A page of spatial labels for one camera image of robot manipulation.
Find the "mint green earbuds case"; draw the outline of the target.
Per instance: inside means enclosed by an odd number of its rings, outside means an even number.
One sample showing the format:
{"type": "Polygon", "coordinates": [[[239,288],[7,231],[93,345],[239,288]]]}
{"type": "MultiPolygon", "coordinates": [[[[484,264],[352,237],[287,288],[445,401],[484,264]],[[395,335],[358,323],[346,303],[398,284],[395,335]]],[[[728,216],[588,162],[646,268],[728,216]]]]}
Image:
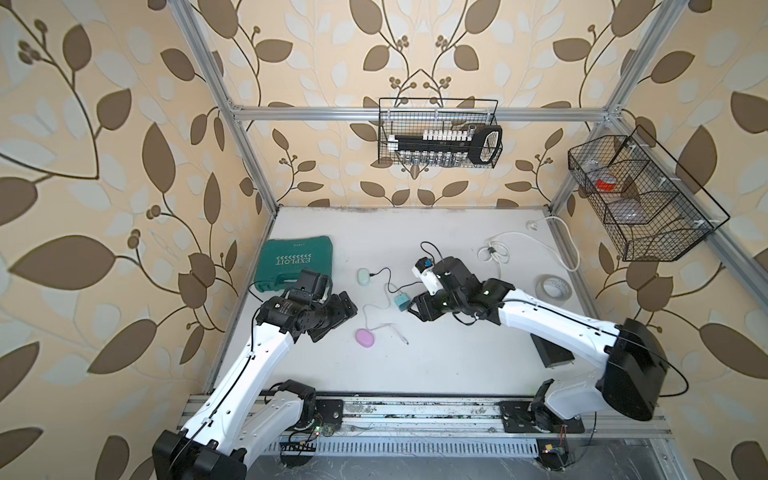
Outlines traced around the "mint green earbuds case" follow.
{"type": "Polygon", "coordinates": [[[359,285],[366,286],[366,285],[368,285],[370,283],[371,273],[366,268],[360,268],[357,271],[356,278],[357,278],[357,282],[358,282],[359,285]]]}

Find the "teal usb charger adapter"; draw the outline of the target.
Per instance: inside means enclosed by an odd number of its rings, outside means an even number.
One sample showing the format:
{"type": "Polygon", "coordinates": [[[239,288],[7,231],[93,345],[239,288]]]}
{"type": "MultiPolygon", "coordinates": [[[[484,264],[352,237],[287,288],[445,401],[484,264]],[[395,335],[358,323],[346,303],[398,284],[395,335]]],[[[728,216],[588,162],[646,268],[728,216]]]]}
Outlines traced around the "teal usb charger adapter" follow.
{"type": "Polygon", "coordinates": [[[400,293],[394,297],[394,302],[398,309],[403,312],[409,309],[411,298],[405,293],[400,293]]]}

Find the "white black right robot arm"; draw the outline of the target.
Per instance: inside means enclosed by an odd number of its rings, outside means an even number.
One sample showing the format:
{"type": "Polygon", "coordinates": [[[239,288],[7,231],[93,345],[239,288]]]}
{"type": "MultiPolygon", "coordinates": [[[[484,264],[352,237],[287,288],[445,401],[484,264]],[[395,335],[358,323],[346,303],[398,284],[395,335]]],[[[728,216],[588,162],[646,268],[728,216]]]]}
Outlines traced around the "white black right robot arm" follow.
{"type": "Polygon", "coordinates": [[[544,381],[529,401],[511,401],[500,412],[508,433],[582,433],[582,417],[613,410],[647,422],[654,416],[666,375],[673,370],[648,327],[589,318],[539,300],[497,278],[480,281],[458,258],[423,257],[412,269],[425,286],[408,311],[422,322],[464,314],[525,331],[592,365],[565,380],[544,381]]]}

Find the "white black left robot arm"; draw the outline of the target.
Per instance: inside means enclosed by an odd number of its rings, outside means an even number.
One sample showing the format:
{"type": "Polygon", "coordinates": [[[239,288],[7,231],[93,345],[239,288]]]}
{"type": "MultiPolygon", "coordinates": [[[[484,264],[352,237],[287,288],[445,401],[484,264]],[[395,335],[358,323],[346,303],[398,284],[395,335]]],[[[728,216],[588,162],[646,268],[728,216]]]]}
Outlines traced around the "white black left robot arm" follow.
{"type": "Polygon", "coordinates": [[[155,441],[157,478],[243,479],[285,431],[317,426],[316,391],[297,381],[282,382],[265,407],[252,409],[301,337],[318,342],[357,312],[347,292],[333,292],[329,276],[309,270],[264,301],[246,345],[213,393],[179,431],[166,430],[155,441]]]}

